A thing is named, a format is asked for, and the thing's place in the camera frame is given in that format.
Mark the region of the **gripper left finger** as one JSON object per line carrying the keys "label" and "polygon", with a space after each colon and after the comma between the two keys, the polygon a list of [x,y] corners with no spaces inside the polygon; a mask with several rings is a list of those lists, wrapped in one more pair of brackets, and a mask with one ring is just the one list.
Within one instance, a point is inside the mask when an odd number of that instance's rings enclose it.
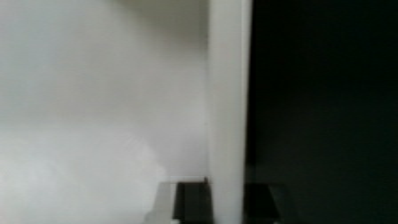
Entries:
{"label": "gripper left finger", "polygon": [[207,180],[159,185],[150,224],[214,224],[212,188]]}

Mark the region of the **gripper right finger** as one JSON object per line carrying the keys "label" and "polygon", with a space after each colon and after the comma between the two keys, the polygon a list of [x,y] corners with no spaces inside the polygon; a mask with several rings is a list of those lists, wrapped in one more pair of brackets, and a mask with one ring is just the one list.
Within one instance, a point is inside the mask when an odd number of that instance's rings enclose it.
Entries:
{"label": "gripper right finger", "polygon": [[244,224],[298,224],[296,206],[285,185],[246,185]]}

